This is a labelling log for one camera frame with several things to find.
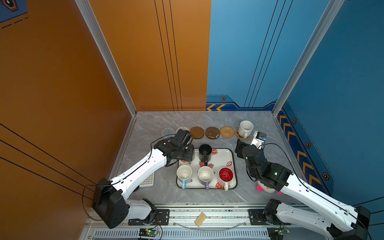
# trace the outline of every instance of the orange wall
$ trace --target orange wall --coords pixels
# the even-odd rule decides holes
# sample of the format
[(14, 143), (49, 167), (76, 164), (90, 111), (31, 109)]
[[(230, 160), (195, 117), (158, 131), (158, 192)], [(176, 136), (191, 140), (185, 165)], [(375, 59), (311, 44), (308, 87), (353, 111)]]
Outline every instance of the orange wall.
[[(27, 6), (0, 28), (0, 123), (97, 182), (131, 116), (75, 1)], [(86, 220), (79, 193), (91, 181), (3, 126), (0, 139), (80, 183), (0, 142), (0, 157), (71, 189), (0, 159), (0, 239), (77, 239)]]
[(205, 110), (210, 0), (91, 0), (138, 111)]

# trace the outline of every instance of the black mug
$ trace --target black mug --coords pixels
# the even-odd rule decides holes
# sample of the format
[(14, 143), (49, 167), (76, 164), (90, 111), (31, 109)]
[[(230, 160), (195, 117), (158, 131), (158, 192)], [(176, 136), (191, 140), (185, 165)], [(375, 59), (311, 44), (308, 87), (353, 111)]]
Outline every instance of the black mug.
[(209, 160), (212, 157), (212, 147), (208, 144), (203, 144), (199, 147), (199, 159), (204, 162), (204, 166), (208, 166)]

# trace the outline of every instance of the woven coaster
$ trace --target woven coaster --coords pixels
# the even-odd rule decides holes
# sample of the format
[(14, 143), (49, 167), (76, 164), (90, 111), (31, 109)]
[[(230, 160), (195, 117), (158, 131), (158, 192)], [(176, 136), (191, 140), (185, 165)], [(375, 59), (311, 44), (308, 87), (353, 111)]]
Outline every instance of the woven coaster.
[(216, 127), (209, 127), (206, 129), (205, 135), (209, 139), (217, 139), (220, 136), (220, 130)]
[(235, 131), (233, 130), (233, 128), (225, 126), (225, 127), (220, 128), (220, 134), (223, 137), (231, 138), (235, 135)]
[(237, 136), (238, 139), (240, 139), (243, 142), (249, 141), (251, 139), (251, 136), (249, 136), (247, 138), (243, 138), (242, 136), (240, 136), (239, 135), (239, 128), (237, 128), (237, 130), (235, 131), (235, 135)]
[(204, 129), (201, 127), (193, 127), (189, 133), (192, 135), (193, 139), (200, 139), (204, 136)]
[(164, 128), (163, 130), (161, 130), (161, 136), (164, 137), (164, 136), (167, 136), (167, 135), (171, 135), (171, 134), (175, 134), (175, 130), (171, 127), (166, 127)]
[(199, 217), (196, 219), (195, 224), (200, 227), (200, 225), (204, 222), (204, 220), (207, 218), (207, 216), (201, 212)]
[(189, 128), (187, 128), (187, 127), (178, 127), (177, 129), (176, 129), (176, 132), (178, 132), (179, 130), (184, 130), (184, 131), (189, 131)]

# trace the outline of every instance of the white mug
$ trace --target white mug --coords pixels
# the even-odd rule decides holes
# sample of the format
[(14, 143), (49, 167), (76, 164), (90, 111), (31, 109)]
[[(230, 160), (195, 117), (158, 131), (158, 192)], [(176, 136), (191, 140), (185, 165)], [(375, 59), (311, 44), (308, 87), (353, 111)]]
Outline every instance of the white mug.
[(251, 135), (253, 130), (253, 124), (250, 121), (244, 120), (240, 123), (239, 135), (243, 138), (247, 138)]
[(205, 185), (205, 189), (209, 190), (209, 182), (214, 177), (214, 171), (212, 170), (212, 168), (208, 166), (203, 166), (199, 169), (197, 175), (199, 176), (200, 181), (202, 181)]
[(228, 167), (223, 167), (218, 172), (218, 183), (224, 187), (225, 191), (228, 191), (229, 184), (232, 182), (235, 177), (232, 169)]
[(176, 171), (177, 178), (182, 182), (182, 188), (185, 189), (185, 185), (191, 181), (192, 168), (188, 165), (181, 165)]

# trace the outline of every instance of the pink plush foot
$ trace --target pink plush foot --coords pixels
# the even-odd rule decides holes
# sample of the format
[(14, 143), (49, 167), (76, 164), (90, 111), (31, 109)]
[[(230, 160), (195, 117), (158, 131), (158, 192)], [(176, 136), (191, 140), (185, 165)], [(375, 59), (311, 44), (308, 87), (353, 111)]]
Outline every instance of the pink plush foot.
[(263, 189), (260, 185), (257, 185), (256, 189), (257, 189), (259, 192), (264, 191), (264, 189)]

